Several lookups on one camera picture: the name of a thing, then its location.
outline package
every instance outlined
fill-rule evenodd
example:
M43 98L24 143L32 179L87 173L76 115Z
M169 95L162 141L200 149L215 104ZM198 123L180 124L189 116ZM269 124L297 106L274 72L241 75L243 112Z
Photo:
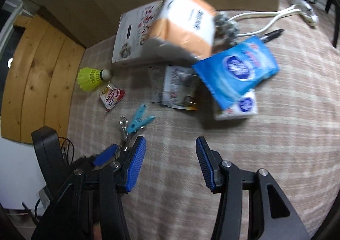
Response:
M254 89L244 94L241 99L226 110L221 110L214 102L215 120L241 119L257 115L257 103Z
M147 54L142 59L143 44L162 1L149 3L121 15L112 63L134 65L141 62L147 64L162 61L162 58L151 54Z
M143 54L190 63L211 55L215 9L203 0L164 0L143 46Z
M279 71L274 56L256 36L199 61L193 68L222 110Z
M124 95L124 89L118 89L109 82L99 94L99 97L106 107L106 112L108 112L124 97Z
M151 82L151 102L160 103L163 95L165 65L150 66L148 69Z
M167 66L162 102L174 109L197 110L194 101L198 77L191 68Z

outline clothespin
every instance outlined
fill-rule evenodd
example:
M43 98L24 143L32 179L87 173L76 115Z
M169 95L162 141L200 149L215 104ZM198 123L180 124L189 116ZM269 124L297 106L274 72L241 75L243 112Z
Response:
M132 120L128 123L127 129L126 129L128 134L138 131L141 127L145 127L146 125L151 123L156 118L155 116L152 115L142 120L146 107L147 106L143 104L136 111Z

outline plaid tablecloth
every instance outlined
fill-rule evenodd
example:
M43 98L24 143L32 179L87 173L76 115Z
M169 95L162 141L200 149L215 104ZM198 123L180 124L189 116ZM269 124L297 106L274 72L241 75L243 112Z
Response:
M281 2L281 9L288 6ZM115 69L112 81L126 95L108 113L98 92L85 93L75 84L68 137L76 156L119 143L119 117L131 119L141 103L156 116L144 133L147 153L137 185L123 197L132 239L210 239L219 195L205 186L195 153L198 136L241 169L269 170L309 233L318 229L340 184L340 52L331 45L334 17L316 12L316 29L300 16L285 17L272 27L285 29L267 44L280 72L256 87L259 115L248 120L216 122L210 107L193 112L152 104L148 66ZM241 31L268 22L242 20ZM114 39L88 48L80 68L110 67ZM201 95L210 101L203 87ZM247 234L247 198L244 193L241 239Z

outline blue packet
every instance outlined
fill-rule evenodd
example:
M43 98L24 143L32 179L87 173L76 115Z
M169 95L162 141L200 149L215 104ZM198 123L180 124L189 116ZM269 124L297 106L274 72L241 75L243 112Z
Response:
M197 62L193 69L223 110L279 71L273 54L256 36Z

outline pen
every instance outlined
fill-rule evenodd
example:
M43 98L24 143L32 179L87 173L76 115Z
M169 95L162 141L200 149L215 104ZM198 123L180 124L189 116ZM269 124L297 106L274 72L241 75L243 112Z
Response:
M260 40L261 40L263 43L266 43L266 42L268 42L268 41L273 40L274 38L279 37L279 36L283 33L283 31L284 31L284 29L271 31L271 32L269 32L269 33L263 35L262 37L260 37Z

